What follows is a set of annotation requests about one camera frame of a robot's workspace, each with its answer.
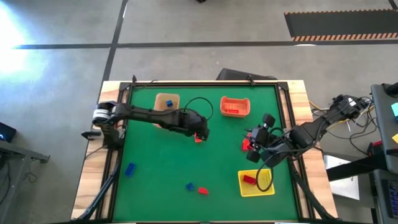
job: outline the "green table surface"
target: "green table surface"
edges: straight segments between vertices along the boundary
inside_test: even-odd
[[[210,135],[199,144],[193,137],[156,128],[153,124],[129,121],[114,209],[115,222],[167,221],[254,221],[297,220],[294,193],[287,162],[274,169],[275,195],[242,197],[238,171],[258,169],[241,150],[244,128],[261,124],[264,113],[281,127],[274,86],[216,86],[145,88],[133,93],[132,104],[153,108],[156,94],[180,95],[180,107],[194,97],[211,101],[214,115],[208,121]],[[251,111],[245,118],[221,115],[220,99],[249,98]],[[189,108],[210,115],[206,101],[195,100]],[[128,164],[134,175],[124,175]],[[193,192],[186,189],[192,182]],[[205,187],[209,195],[201,195]]]

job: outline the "yellow tray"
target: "yellow tray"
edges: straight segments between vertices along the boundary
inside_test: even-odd
[[[239,179],[239,188],[241,189],[242,197],[255,197],[255,196],[263,196],[263,195],[274,195],[275,188],[274,184],[266,192],[261,192],[257,185],[251,185],[243,181],[243,177],[248,175],[250,177],[256,178],[257,170],[241,170],[238,171],[238,179]],[[262,188],[268,186],[271,181],[271,170],[270,169],[262,169],[259,174],[259,185]]]

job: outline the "red lego brick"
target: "red lego brick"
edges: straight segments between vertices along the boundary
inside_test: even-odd
[[[201,142],[201,139],[200,139],[200,138],[197,138],[197,134],[196,134],[196,133],[193,135],[193,138],[195,138],[195,142],[196,142],[196,143]]]
[[[239,113],[239,110],[226,110],[227,113]]]
[[[209,191],[208,191],[206,188],[204,188],[204,187],[199,187],[199,188],[198,188],[198,193],[199,193],[199,194],[208,195],[208,194],[209,194]]]
[[[252,184],[252,185],[256,184],[256,178],[250,177],[248,175],[243,176],[243,181],[245,181],[248,184]]]
[[[252,149],[252,147],[250,146],[250,141],[248,140],[248,139],[243,139],[243,142],[242,142],[242,151],[244,151],[244,152],[246,152],[246,151],[248,151],[248,150],[251,150]]]

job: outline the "blue lego brick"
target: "blue lego brick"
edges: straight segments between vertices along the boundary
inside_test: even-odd
[[[398,103],[394,103],[391,105],[392,112],[394,113],[394,116],[396,117],[396,121],[398,122]]]
[[[167,101],[166,101],[166,105],[167,105],[167,107],[173,106],[173,101],[167,100]]]
[[[187,184],[187,189],[188,189],[189,191],[192,191],[194,188],[195,188],[195,187],[193,186],[193,183]]]
[[[124,175],[126,175],[128,177],[132,177],[135,169],[136,169],[136,165],[130,162],[129,166],[127,166],[127,169],[124,172]]]

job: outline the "orange basket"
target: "orange basket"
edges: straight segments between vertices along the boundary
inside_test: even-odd
[[[250,113],[250,100],[247,98],[241,100],[223,96],[221,97],[220,110],[224,116],[244,118]]]

